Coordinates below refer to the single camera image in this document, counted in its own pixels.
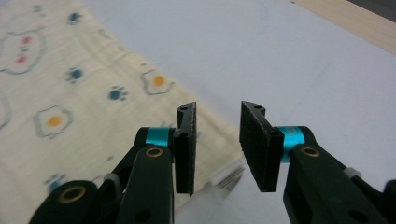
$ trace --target white table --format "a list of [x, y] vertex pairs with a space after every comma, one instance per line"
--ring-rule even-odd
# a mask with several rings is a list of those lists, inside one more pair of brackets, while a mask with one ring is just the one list
[[[238, 127], [242, 100], [274, 126], [304, 125], [376, 189], [396, 177], [396, 57], [287, 0], [85, 0], [120, 40]], [[176, 223], [288, 223], [282, 195], [249, 170], [221, 199], [207, 186]]]

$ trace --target screw hole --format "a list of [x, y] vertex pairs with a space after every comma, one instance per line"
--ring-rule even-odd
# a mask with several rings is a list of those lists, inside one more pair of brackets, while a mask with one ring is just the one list
[[317, 151], [316, 149], [313, 149], [312, 147], [303, 147], [301, 149], [301, 151], [310, 157], [318, 157], [320, 155], [319, 151]]
[[148, 157], [160, 157], [163, 154], [163, 150], [158, 147], [152, 147], [146, 151]]
[[72, 203], [84, 196], [87, 190], [82, 186], [74, 186], [70, 189], [66, 189], [59, 196], [59, 202], [61, 203]]
[[146, 222], [151, 219], [151, 211], [148, 209], [144, 209], [136, 213], [134, 216], [134, 220], [137, 222]]
[[364, 215], [363, 212], [357, 210], [349, 210], [348, 214], [350, 217], [361, 223], [366, 223], [369, 221], [369, 218], [366, 215]]

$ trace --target wooden surface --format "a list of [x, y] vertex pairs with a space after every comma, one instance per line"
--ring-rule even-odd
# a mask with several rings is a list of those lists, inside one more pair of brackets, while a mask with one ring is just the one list
[[396, 55], [395, 22], [346, 0], [293, 2]]

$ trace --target fried egg pattern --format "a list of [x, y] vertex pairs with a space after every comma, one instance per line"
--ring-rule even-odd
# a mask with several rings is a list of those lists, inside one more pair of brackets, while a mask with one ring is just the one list
[[34, 117], [37, 136], [54, 138], [73, 122], [72, 112], [55, 105], [38, 112]]
[[141, 76], [143, 88], [147, 95], [164, 94], [172, 90], [175, 82], [161, 75], [157, 70], [150, 70]]

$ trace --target cream fabric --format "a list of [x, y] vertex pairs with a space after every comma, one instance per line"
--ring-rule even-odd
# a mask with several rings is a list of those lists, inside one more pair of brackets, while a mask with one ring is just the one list
[[64, 182], [100, 185], [140, 127], [175, 127], [193, 101], [198, 190], [241, 156], [235, 127], [123, 49], [79, 1], [0, 1], [0, 223], [27, 223]]

